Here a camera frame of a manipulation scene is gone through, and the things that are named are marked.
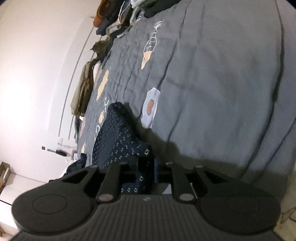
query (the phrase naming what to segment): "floor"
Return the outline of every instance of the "floor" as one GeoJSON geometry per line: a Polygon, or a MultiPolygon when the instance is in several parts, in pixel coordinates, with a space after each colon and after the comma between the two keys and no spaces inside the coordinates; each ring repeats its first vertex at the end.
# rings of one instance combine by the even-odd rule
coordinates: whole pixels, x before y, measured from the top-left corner
{"type": "Polygon", "coordinates": [[[274,231],[284,241],[296,241],[296,165],[291,177],[287,195],[281,203],[283,213],[274,231]]]}

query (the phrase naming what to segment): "cardboard box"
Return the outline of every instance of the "cardboard box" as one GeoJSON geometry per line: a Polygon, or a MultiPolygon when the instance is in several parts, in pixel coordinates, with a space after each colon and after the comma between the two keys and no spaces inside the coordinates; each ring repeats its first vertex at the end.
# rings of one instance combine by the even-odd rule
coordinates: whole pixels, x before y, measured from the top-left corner
{"type": "Polygon", "coordinates": [[[2,192],[5,184],[10,175],[10,165],[5,162],[0,162],[0,193],[2,192]]]}

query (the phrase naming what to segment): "ribbed black surface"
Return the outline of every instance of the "ribbed black surface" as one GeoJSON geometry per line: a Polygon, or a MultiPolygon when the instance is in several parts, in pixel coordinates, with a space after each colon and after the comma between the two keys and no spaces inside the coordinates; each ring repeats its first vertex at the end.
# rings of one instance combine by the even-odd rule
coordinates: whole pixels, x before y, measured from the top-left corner
{"type": "Polygon", "coordinates": [[[272,231],[253,236],[238,236],[219,231],[209,225],[193,205],[178,203],[171,195],[123,195],[116,203],[100,205],[85,224],[68,233],[41,237],[21,232],[13,239],[13,241],[19,240],[280,241],[281,239],[272,231]]]}

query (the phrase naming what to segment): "navy patterned fabric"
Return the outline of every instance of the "navy patterned fabric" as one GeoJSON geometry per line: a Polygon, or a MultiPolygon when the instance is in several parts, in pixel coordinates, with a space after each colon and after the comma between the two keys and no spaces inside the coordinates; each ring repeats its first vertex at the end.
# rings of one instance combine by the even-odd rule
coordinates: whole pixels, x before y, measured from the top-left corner
{"type": "Polygon", "coordinates": [[[64,176],[73,173],[75,171],[78,171],[82,168],[85,168],[85,164],[86,164],[86,159],[87,156],[84,153],[81,153],[80,155],[80,159],[74,163],[72,163],[70,166],[68,166],[66,173],[64,174],[64,176]]]}
{"type": "Polygon", "coordinates": [[[112,103],[96,138],[93,165],[106,169],[115,161],[128,162],[136,172],[135,183],[122,185],[123,194],[144,194],[154,181],[154,155],[151,147],[138,138],[135,124],[122,103],[112,103]]]}

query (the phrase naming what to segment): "bed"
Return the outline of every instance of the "bed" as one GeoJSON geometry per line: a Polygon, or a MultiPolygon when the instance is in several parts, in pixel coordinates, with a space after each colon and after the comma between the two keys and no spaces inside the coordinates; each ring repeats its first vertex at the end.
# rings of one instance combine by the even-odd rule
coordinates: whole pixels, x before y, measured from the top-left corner
{"type": "Polygon", "coordinates": [[[92,164],[110,103],[122,102],[157,162],[205,165],[282,199],[295,163],[295,9],[284,0],[182,0],[115,39],[78,153],[92,164]],[[151,128],[147,92],[160,94],[151,128]]]}

